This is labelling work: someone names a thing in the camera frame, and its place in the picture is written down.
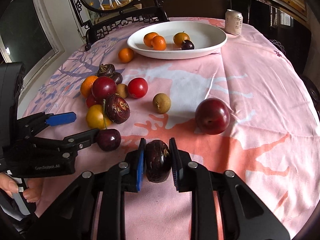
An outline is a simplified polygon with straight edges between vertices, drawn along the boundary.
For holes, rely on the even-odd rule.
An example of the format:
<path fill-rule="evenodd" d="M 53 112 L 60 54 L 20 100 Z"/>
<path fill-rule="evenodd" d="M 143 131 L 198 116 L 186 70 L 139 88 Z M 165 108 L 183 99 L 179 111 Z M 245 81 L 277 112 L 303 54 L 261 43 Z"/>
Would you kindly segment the person's left hand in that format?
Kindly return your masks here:
<path fill-rule="evenodd" d="M 13 193 L 18 193 L 18 186 L 16 182 L 3 172 L 1 173 L 0 184 L 1 189 L 11 198 L 13 198 Z M 23 196 L 27 202 L 35 203 L 41 198 L 43 184 L 43 178 L 28 179 L 27 189 L 23 192 Z"/>

